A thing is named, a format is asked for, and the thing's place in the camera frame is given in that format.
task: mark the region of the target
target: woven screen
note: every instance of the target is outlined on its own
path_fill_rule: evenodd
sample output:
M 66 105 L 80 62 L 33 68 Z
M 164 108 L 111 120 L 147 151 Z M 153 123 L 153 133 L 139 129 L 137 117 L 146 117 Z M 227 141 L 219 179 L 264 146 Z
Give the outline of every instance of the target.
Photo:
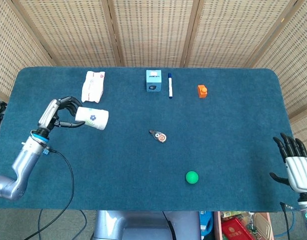
M 188 67 L 244 67 L 288 0 L 206 0 Z
M 116 66 L 101 0 L 17 0 L 62 66 Z
M 307 0 L 255 67 L 278 75 L 289 114 L 307 104 Z
M 303 141 L 307 149 L 307 115 L 295 122 L 292 122 L 291 128 L 294 136 Z
M 179 67 L 192 0 L 114 0 L 126 66 Z
M 22 68 L 50 65 L 6 1 L 0 0 L 0 98 L 8 101 Z

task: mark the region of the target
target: robotic hand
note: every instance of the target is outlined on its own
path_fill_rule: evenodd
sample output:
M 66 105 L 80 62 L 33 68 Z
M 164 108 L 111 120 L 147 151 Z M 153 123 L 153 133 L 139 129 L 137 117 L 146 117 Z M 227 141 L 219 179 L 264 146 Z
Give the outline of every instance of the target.
M 43 150 L 48 148 L 49 133 L 55 126 L 77 128 L 85 124 L 84 121 L 76 123 L 59 121 L 58 110 L 67 109 L 75 117 L 76 106 L 82 107 L 82 104 L 72 96 L 53 99 L 49 103 L 38 122 L 38 129 L 30 132 L 30 136 L 12 165 L 17 179 L 0 175 L 0 198 L 17 201 L 24 195 L 29 176 Z
M 273 140 L 279 147 L 282 160 L 286 166 L 288 178 L 279 177 L 273 172 L 270 172 L 270 176 L 276 182 L 290 186 L 292 190 L 300 194 L 298 204 L 307 228 L 307 150 L 303 142 L 299 139 L 293 139 L 284 133 L 280 135 L 284 144 L 277 137 L 274 137 Z

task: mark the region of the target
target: white tissue packet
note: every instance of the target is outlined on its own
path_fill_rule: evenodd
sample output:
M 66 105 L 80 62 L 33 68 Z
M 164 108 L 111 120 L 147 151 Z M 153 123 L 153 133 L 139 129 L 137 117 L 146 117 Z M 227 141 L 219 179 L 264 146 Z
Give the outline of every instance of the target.
M 105 72 L 87 71 L 82 86 L 81 101 L 99 103 L 104 91 Z

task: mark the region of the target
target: blue ring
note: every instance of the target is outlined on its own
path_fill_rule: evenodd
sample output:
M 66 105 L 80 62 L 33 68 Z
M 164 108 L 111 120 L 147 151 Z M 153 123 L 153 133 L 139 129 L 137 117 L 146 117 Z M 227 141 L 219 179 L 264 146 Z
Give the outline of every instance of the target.
M 40 139 L 40 140 L 45 141 L 46 143 L 49 142 L 49 140 L 48 140 L 47 138 L 44 138 L 43 136 L 37 135 L 37 134 L 35 134 L 35 133 L 33 133 L 32 135 L 33 135 L 35 138 L 37 138 L 37 139 Z

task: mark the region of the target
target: green ball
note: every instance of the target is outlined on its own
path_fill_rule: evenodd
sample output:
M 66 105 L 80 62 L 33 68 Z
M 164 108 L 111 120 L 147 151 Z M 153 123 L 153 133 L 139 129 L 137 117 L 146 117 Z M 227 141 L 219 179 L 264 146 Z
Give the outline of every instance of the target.
M 185 179 L 189 184 L 196 184 L 198 182 L 199 176 L 195 171 L 189 171 L 185 175 Z

